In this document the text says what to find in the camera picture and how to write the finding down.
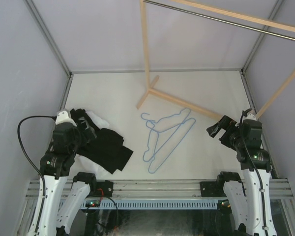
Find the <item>black shirt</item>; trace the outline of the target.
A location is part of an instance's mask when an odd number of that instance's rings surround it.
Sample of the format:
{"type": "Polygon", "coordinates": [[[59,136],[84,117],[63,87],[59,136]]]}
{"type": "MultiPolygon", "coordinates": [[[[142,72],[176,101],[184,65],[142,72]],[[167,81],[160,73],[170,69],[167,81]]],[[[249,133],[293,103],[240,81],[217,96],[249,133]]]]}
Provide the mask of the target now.
{"type": "Polygon", "coordinates": [[[95,141],[79,148],[77,154],[99,164],[110,174],[116,170],[122,171],[133,154],[131,149],[123,145],[124,137],[110,128],[98,128],[84,109],[72,109],[70,113],[72,119],[85,117],[97,135],[95,141]]]}

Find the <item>blue wire hanger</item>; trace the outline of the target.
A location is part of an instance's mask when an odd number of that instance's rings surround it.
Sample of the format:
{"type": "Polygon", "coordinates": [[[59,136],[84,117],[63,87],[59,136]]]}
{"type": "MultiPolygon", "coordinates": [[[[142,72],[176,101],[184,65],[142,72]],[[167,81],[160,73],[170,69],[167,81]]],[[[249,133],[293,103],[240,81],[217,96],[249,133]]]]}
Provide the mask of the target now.
{"type": "Polygon", "coordinates": [[[194,118],[187,118],[165,130],[156,129],[156,125],[148,125],[149,133],[143,161],[149,163],[147,171],[155,174],[173,154],[189,131],[195,125],[194,118]]]}
{"type": "Polygon", "coordinates": [[[148,125],[155,124],[156,129],[165,130],[172,125],[178,124],[179,122],[191,117],[191,110],[188,108],[183,108],[178,113],[169,115],[167,117],[162,117],[158,120],[152,119],[149,113],[142,113],[141,119],[146,122],[146,128],[149,131],[148,125]]]}

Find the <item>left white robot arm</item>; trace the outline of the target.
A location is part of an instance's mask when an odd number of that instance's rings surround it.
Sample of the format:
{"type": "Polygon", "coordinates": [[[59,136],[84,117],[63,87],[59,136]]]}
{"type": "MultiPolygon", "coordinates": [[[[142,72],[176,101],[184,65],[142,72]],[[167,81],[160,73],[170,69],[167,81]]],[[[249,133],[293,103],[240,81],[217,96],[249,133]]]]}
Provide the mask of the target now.
{"type": "Polygon", "coordinates": [[[95,140],[94,129],[84,118],[56,117],[51,149],[40,161],[39,197],[29,236],[67,236],[85,198],[97,193],[96,176],[79,172],[73,178],[64,204],[61,196],[79,148],[95,140]]]}

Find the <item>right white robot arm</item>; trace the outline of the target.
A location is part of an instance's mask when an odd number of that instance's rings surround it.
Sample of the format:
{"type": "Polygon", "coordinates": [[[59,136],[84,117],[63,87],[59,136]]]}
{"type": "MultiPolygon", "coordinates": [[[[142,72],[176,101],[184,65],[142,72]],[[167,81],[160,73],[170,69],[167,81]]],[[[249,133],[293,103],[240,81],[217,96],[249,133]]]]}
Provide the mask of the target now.
{"type": "Polygon", "coordinates": [[[235,220],[235,236],[275,236],[270,205],[269,182],[271,163],[269,153],[262,148],[262,124],[249,110],[236,122],[223,116],[207,128],[214,138],[220,130],[219,141],[236,151],[244,179],[238,173],[221,172],[216,180],[216,191],[226,196],[235,220]]]}

